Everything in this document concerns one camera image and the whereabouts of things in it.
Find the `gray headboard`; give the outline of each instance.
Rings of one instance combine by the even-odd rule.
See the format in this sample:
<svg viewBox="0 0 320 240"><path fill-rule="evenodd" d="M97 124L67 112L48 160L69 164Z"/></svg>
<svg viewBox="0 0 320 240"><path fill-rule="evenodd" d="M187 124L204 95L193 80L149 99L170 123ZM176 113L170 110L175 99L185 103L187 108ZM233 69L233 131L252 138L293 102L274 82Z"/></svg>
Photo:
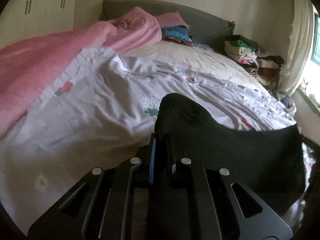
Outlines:
<svg viewBox="0 0 320 240"><path fill-rule="evenodd" d="M204 43L215 51L224 53L224 40L229 39L235 27L233 22L188 6L154 0L103 0L100 20L118 18L135 6L153 16L178 11L183 20L190 25L189 35L193 41Z"/></svg>

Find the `pile of clothes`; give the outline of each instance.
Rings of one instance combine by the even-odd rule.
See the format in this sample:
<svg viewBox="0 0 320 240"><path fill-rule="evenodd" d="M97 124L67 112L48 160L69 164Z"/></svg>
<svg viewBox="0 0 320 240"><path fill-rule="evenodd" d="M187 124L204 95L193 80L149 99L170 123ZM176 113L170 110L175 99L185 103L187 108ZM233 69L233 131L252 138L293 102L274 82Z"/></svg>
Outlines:
<svg viewBox="0 0 320 240"><path fill-rule="evenodd" d="M185 26L164 27L161 29L162 41L169 41L188 47L196 47L215 52L210 46L191 40L189 30Z"/></svg>
<svg viewBox="0 0 320 240"><path fill-rule="evenodd" d="M289 114L294 115L297 112L296 104L291 97L278 90L269 90L268 92L288 109Z"/></svg>
<svg viewBox="0 0 320 240"><path fill-rule="evenodd" d="M265 88L277 88L280 68L284 64L280 56L268 55L258 43L241 35L233 35L225 41L225 52Z"/></svg>

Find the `silver screw head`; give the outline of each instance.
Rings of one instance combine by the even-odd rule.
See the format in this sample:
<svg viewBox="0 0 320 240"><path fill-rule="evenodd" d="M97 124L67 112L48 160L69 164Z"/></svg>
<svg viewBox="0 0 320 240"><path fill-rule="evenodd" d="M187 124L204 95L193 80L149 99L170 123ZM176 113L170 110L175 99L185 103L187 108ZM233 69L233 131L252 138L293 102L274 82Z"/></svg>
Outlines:
<svg viewBox="0 0 320 240"><path fill-rule="evenodd" d="M101 174L101 172L102 172L102 169L99 167L92 169L93 175L99 175L99 174Z"/></svg>
<svg viewBox="0 0 320 240"><path fill-rule="evenodd" d="M225 168L220 169L219 172L223 176L228 176L230 174L229 170Z"/></svg>
<svg viewBox="0 0 320 240"><path fill-rule="evenodd" d="M190 163L191 163L191 160L190 160L189 158L182 158L182 159L181 159L181 162L182 162L183 164L190 164Z"/></svg>
<svg viewBox="0 0 320 240"><path fill-rule="evenodd" d="M138 164L138 163L140 163L140 159L137 158L137 157L133 157L133 158L131 158L130 162L131 162L132 164Z"/></svg>

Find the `green cloth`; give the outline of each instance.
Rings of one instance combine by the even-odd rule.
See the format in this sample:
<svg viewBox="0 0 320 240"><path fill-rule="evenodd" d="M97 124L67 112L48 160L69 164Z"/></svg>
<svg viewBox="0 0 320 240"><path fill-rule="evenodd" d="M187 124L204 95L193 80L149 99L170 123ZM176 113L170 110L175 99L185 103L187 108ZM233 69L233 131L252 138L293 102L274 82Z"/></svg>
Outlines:
<svg viewBox="0 0 320 240"><path fill-rule="evenodd" d="M249 45L247 45L246 43L244 43L242 40L230 40L230 44L232 46L235 46L235 47L244 47L244 48L249 48L251 49L251 51L256 51L256 49L254 47L251 47Z"/></svg>
<svg viewBox="0 0 320 240"><path fill-rule="evenodd" d="M254 47L256 50L260 49L260 45L258 43L256 43L255 41L249 40L249 39L247 39L246 37L244 37L242 35L232 35L231 39L234 40L234 41L241 40L245 44L249 45L250 47Z"/></svg>

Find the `window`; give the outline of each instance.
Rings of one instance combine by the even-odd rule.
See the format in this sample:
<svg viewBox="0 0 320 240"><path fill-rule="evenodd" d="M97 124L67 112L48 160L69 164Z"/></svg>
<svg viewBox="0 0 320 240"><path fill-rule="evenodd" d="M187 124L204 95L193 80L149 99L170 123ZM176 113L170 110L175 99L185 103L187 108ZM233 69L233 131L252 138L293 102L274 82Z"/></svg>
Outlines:
<svg viewBox="0 0 320 240"><path fill-rule="evenodd" d="M311 60L320 66L320 17L315 14L315 36Z"/></svg>

